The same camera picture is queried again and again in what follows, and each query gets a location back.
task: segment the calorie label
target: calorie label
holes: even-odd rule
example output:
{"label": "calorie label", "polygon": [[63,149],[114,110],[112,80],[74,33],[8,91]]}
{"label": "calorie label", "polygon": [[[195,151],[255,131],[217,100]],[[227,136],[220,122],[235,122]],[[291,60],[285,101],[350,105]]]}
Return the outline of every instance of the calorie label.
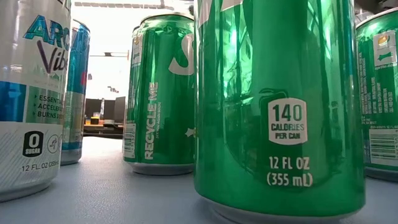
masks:
{"label": "calorie label", "polygon": [[281,145],[305,143],[307,104],[296,98],[284,98],[268,104],[269,140]]}

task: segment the blue can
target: blue can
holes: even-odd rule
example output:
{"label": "blue can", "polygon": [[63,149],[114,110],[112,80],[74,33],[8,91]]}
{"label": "blue can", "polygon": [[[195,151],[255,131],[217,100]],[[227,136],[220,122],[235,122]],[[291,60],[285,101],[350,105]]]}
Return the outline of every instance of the blue can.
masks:
{"label": "blue can", "polygon": [[67,94],[61,165],[74,164],[81,158],[90,30],[83,23],[72,21]]}

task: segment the table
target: table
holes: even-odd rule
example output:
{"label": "table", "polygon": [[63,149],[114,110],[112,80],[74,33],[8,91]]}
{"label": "table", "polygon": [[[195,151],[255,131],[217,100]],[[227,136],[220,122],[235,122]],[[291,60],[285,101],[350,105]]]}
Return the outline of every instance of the table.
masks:
{"label": "table", "polygon": [[[79,164],[61,167],[43,192],[0,203],[1,224],[231,224],[194,190],[192,175],[131,172],[122,140],[85,137]],[[333,224],[398,223],[398,184],[367,179],[367,203]]]}

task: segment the soda can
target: soda can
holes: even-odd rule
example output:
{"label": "soda can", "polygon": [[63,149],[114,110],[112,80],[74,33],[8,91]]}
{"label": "soda can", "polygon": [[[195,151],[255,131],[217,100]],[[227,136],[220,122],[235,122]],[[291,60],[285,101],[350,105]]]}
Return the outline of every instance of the soda can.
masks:
{"label": "soda can", "polygon": [[353,16],[348,0],[196,2],[195,189],[223,217],[319,223],[364,205]]}
{"label": "soda can", "polygon": [[89,28],[76,19],[72,20],[61,165],[77,163],[81,158],[89,51]]}
{"label": "soda can", "polygon": [[178,175],[193,170],[193,17],[149,16],[134,33],[124,160],[133,171]]}
{"label": "soda can", "polygon": [[58,173],[70,7],[0,2],[0,202],[41,191]]}
{"label": "soda can", "polygon": [[365,173],[398,181],[398,8],[356,28]]}

